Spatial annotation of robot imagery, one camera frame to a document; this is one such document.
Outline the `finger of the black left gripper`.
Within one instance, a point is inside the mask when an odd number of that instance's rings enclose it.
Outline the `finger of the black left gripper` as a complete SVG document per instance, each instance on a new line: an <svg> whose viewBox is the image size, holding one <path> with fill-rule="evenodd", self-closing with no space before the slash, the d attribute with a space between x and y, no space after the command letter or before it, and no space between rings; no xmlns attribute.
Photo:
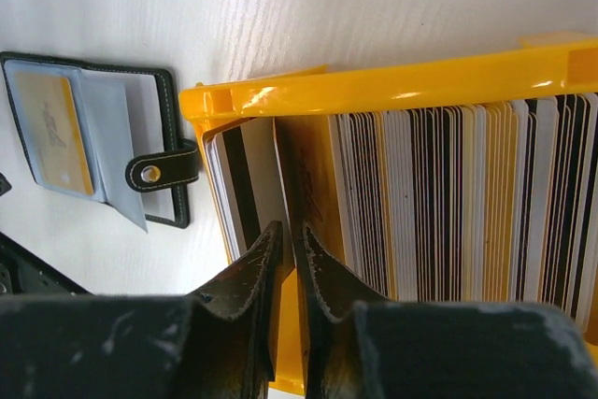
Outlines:
<svg viewBox="0 0 598 399"><path fill-rule="evenodd" d="M89 292L2 233L1 294L67 294Z"/></svg>

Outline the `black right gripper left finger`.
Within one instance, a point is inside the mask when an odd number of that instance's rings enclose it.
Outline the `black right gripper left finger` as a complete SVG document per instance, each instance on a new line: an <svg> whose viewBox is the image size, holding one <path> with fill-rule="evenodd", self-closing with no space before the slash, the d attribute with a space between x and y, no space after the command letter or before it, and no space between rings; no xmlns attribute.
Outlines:
<svg viewBox="0 0 598 399"><path fill-rule="evenodd" d="M1 294L5 398L265 398L283 232L182 296Z"/></svg>

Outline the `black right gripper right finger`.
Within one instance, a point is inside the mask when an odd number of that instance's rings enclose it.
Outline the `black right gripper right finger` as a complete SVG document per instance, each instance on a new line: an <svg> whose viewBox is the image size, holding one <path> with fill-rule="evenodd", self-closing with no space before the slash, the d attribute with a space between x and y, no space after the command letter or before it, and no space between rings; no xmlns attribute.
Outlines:
<svg viewBox="0 0 598 399"><path fill-rule="evenodd" d="M304 224L295 263L308 328L309 398L593 398L576 325L538 303L395 302Z"/></svg>

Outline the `black leather card holder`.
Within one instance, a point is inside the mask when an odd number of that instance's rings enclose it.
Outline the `black leather card holder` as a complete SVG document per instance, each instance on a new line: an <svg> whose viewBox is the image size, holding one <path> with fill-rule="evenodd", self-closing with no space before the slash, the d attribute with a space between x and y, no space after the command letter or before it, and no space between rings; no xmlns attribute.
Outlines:
<svg viewBox="0 0 598 399"><path fill-rule="evenodd" d="M21 148L36 182L18 117L12 75L18 70L62 75L74 95L94 194L142 230L151 221L189 226L188 185L199 178L197 144L184 137L172 73L160 67L89 63L4 51L1 69Z"/></svg>

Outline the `yellow plastic bin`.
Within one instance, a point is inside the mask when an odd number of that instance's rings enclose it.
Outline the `yellow plastic bin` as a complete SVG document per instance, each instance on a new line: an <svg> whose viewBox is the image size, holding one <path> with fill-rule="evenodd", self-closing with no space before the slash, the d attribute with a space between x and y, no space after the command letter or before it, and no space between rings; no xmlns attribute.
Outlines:
<svg viewBox="0 0 598 399"><path fill-rule="evenodd" d="M427 107L487 105L570 93L597 96L597 40L577 33L527 39L520 50L423 64L349 72L325 67L282 76L215 85L182 92L183 116L193 125L206 167L203 137L223 126L255 118L340 115ZM282 226L284 263L278 300L278 338L274 387L306 398L308 328L304 290L295 263L295 244ZM494 302L538 303L541 302ZM597 370L597 321L577 327Z"/></svg>

